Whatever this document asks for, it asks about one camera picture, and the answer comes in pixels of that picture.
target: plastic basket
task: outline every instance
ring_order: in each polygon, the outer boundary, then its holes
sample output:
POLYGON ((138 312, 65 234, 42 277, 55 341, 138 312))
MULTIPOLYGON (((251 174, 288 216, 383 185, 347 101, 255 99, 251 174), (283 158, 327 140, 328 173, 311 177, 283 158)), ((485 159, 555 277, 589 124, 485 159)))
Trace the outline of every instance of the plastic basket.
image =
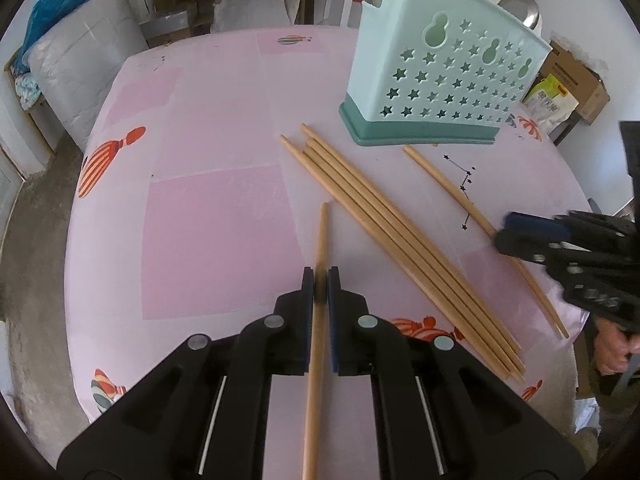
POLYGON ((550 50, 489 0, 363 3, 340 115, 363 146, 491 144, 550 50))

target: concrete floor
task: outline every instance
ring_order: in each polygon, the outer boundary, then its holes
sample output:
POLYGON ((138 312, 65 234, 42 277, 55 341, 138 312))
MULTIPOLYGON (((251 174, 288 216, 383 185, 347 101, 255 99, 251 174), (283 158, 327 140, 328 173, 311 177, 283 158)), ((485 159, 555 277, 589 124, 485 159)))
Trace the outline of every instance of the concrete floor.
POLYGON ((15 396, 32 442, 55 464, 88 425, 66 346, 66 232, 82 153, 71 137, 15 203, 0 260, 0 317, 8 325, 15 396))

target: cardboard box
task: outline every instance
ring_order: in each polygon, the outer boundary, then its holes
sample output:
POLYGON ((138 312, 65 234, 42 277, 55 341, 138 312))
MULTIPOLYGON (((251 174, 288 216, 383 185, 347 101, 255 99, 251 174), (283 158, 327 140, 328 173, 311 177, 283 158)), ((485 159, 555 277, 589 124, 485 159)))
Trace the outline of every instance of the cardboard box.
POLYGON ((578 100, 576 112, 589 124, 596 120, 610 101, 600 77, 585 67, 574 55, 551 42, 552 51, 540 68, 543 77, 553 74, 578 100))

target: human hand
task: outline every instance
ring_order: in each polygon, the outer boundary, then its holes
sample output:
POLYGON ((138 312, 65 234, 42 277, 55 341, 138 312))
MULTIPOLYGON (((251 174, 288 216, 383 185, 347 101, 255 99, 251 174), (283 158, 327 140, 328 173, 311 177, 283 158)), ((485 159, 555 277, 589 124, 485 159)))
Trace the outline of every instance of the human hand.
POLYGON ((628 367, 628 354, 640 353, 640 335, 627 339, 620 327, 607 319, 596 318, 598 335, 593 343, 594 359, 603 375, 621 374, 628 367))

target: wooden chopstick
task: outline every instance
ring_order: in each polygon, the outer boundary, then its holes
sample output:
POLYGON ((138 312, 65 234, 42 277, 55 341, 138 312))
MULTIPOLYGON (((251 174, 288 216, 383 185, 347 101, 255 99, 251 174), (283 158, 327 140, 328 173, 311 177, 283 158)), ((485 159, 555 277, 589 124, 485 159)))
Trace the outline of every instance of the wooden chopstick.
POLYGON ((311 322, 311 352, 306 390, 305 445, 302 454, 302 480, 318 476, 318 448, 322 405, 322 375, 324 373, 324 342, 326 340, 326 267, 328 253, 329 204, 320 209, 318 248, 314 277, 314 310, 311 322))
MULTIPOLYGON (((424 158, 413 146, 405 146, 404 152, 409 155, 421 168, 423 168, 427 173, 429 173, 435 180, 440 183, 440 185, 446 189, 449 194, 455 198, 458 203, 471 215, 471 217, 478 223, 478 225, 482 228, 482 230, 487 233, 491 238, 495 236, 496 230, 491 225, 484 215, 479 211, 479 209, 469 200, 463 193, 460 193, 459 190, 452 184, 452 182, 444 176, 433 164, 431 164, 426 158, 424 158)), ((522 275, 522 277, 526 280, 527 284, 533 290, 533 293, 536 295, 538 300, 540 301, 540 306, 542 306, 542 313, 545 314, 545 317, 549 321, 552 327, 557 328, 565 338, 569 337, 569 333, 558 316, 553 304, 549 301, 549 298, 540 288, 540 285, 536 281, 536 279, 532 276, 524 264, 516 259, 510 258, 513 265, 518 269, 518 272, 522 275)))
POLYGON ((335 160, 337 160, 349 173, 351 173, 354 179, 360 182, 378 201, 380 204, 384 206, 396 219, 412 234, 414 239, 417 239, 423 248, 428 251, 439 264, 441 264, 445 269, 447 269, 448 273, 453 277, 453 279, 460 284, 460 287, 466 291, 468 295, 474 300, 474 302, 480 306, 480 308, 484 311, 484 313, 489 317, 492 323, 498 327, 504 338, 509 343, 511 349, 513 349, 516 354, 520 353, 520 346, 517 341, 514 339, 513 335, 509 332, 507 327, 498 319, 491 310, 489 310, 484 301, 476 294, 473 290, 471 284, 466 280, 466 278, 462 275, 462 273, 457 269, 457 267, 451 265, 449 263, 449 259, 434 245, 431 241, 422 233, 422 231, 417 228, 402 212, 396 208, 388 199, 378 190, 372 183, 368 182, 367 179, 361 174, 357 168, 355 168, 348 160, 346 160, 338 151, 331 147, 330 144, 325 142, 322 137, 318 136, 311 128, 309 128, 306 124, 302 124, 300 126, 301 130, 311 137, 315 142, 320 144, 330 155, 332 155, 335 160))
POLYGON ((354 200, 345 193, 316 163, 308 156, 304 155, 284 136, 280 136, 280 140, 287 149, 296 157, 309 173, 329 192, 331 195, 353 216, 363 229, 385 250, 385 252, 411 277, 420 288, 431 297, 431 293, 436 298, 442 298, 439 308, 447 316, 447 318, 455 324, 464 334, 468 341, 473 345, 474 349, 487 363, 488 367, 501 379, 507 380, 510 377, 510 371, 500 362, 494 355, 487 343, 476 333, 476 330, 469 325, 464 317, 450 307, 450 303, 446 298, 442 297, 437 289, 423 279, 420 269, 394 244, 393 240, 369 218, 365 211, 362 210, 354 200))
POLYGON ((368 216, 394 241, 396 246, 420 269, 424 278, 447 298, 453 308, 475 326, 503 365, 517 376, 525 367, 491 320, 473 302, 471 297, 447 274, 447 271, 428 253, 411 233, 396 219, 351 173, 310 139, 304 153, 329 175, 368 216))

